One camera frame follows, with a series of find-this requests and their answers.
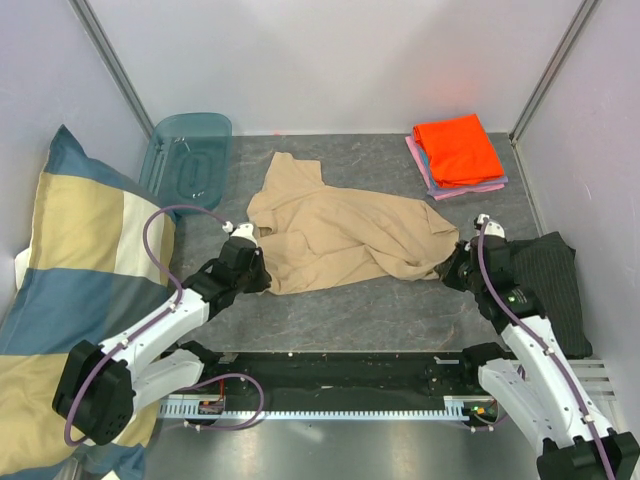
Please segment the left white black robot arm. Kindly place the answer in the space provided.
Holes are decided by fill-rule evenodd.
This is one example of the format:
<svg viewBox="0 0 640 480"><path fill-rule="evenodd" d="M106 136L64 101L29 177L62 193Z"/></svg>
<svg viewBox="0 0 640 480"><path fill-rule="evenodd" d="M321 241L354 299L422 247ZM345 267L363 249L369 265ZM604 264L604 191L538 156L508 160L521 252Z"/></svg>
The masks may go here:
<svg viewBox="0 0 640 480"><path fill-rule="evenodd" d="M188 277L176 293L132 327L93 344L77 343L69 352L52 408L64 418L64 440L105 445L115 440L138 412L178 390L208 393L219 369L195 353L170 346L229 308L240 294L269 288L262 249L241 225L218 257Z"/></svg>

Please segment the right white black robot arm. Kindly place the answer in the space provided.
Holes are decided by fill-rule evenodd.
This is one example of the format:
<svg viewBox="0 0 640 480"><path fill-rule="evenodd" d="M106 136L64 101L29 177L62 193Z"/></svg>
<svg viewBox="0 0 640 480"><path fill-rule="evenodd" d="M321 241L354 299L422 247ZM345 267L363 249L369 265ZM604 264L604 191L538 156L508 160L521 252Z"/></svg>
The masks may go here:
<svg viewBox="0 0 640 480"><path fill-rule="evenodd" d="M474 295L481 315L505 345L480 346L484 359L458 368L467 392L484 390L534 448L542 479L629 479L639 443L618 432L580 384L544 307L515 280L505 238L480 235L457 242L436 269L444 285Z"/></svg>

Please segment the beige t shirt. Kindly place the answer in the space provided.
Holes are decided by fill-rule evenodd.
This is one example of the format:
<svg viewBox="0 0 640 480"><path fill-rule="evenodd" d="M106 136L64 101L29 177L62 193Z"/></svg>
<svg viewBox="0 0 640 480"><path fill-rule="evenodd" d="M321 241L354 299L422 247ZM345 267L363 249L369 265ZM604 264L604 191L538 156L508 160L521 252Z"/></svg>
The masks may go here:
<svg viewBox="0 0 640 480"><path fill-rule="evenodd" d="M385 276L431 280L460 238L422 200L327 185L319 161L282 152L273 155L247 216L275 295Z"/></svg>

